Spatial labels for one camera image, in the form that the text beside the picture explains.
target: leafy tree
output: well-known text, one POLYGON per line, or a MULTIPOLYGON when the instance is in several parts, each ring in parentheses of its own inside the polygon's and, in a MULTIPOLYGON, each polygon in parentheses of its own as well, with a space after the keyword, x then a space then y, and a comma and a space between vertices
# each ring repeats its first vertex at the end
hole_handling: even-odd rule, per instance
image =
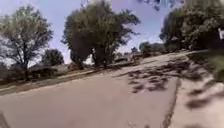
POLYGON ((205 49, 215 47, 218 28, 223 27, 223 8, 217 1, 195 0, 183 8, 173 10, 164 20, 160 38, 165 46, 177 49, 205 49))
POLYGON ((174 9, 168 14, 164 20, 163 28, 161 29, 160 38, 169 45, 170 43, 177 45, 179 49, 186 48, 182 43, 182 26, 184 23, 185 10, 174 9))
POLYGON ((116 53, 116 57, 117 57, 117 58, 120 58, 120 57, 122 57, 122 56, 123 56, 123 54, 122 54, 121 52, 116 53))
POLYGON ((2 56, 19 64, 28 80, 28 64, 52 38, 50 24, 33 7, 20 7, 0 20, 2 56))
POLYGON ((55 66, 64 63, 63 55, 57 49, 46 50, 41 60, 44 66, 55 66))
POLYGON ((163 44, 154 43, 151 44, 150 46, 151 46, 151 52, 160 52, 160 53, 165 52, 165 47, 163 44))
POLYGON ((151 46, 149 42, 142 42, 139 45, 139 50, 142 52, 144 57, 148 57, 151 52, 151 46))
POLYGON ((131 52, 132 52, 132 53, 136 53, 136 52, 138 52, 138 49, 137 49, 136 47, 133 47, 133 48, 131 49, 131 52))
POLYGON ((108 2, 97 1, 68 16, 62 42, 71 49, 72 60, 80 67, 91 54, 96 67, 106 68, 114 52, 126 45, 130 34, 135 34, 127 25, 139 22, 129 10, 117 14, 108 2))

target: green grass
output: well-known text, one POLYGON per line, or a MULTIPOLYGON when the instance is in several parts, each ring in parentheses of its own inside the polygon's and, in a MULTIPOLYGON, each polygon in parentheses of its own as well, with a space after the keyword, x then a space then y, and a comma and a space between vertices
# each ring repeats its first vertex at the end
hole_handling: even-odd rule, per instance
POLYGON ((193 53, 188 57, 213 73, 217 81, 224 82, 224 51, 193 53))

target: curb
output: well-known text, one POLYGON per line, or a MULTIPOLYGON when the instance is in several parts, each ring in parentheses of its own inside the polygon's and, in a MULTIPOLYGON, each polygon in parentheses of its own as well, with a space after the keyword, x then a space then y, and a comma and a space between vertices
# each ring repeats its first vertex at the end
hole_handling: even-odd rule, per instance
POLYGON ((165 115, 165 118, 162 122, 162 127, 161 128, 168 128, 171 125, 171 119, 172 119, 172 116, 174 114, 174 109, 175 109, 176 101, 177 101, 178 88, 179 88, 180 85, 181 85, 180 78, 177 78, 174 97, 173 97, 172 102, 170 103, 171 107, 169 108, 169 110, 167 111, 167 113, 165 115))

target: tree trunk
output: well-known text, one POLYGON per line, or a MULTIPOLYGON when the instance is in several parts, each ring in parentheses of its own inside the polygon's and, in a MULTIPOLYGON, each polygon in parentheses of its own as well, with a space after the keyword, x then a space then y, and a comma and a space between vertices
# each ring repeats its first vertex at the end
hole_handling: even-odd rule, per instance
POLYGON ((77 61, 76 64, 78 65, 78 68, 79 68, 80 70, 83 70, 83 69, 84 69, 82 62, 77 61))
POLYGON ((30 78, 29 78, 29 71, 28 71, 27 67, 24 68, 24 77, 25 77, 26 81, 30 80, 30 78))
POLYGON ((99 64, 99 61, 98 61, 98 59, 97 59, 97 57, 94 53, 92 53, 92 59, 93 59, 93 62, 94 62, 94 67, 98 68, 100 66, 100 64, 99 64))

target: grass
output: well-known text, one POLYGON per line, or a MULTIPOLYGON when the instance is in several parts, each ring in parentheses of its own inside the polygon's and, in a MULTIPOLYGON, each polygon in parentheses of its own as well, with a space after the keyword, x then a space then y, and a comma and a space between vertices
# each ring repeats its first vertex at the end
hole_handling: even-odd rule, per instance
POLYGON ((224 51, 193 53, 188 55, 188 57, 214 74, 218 82, 224 82, 224 51))

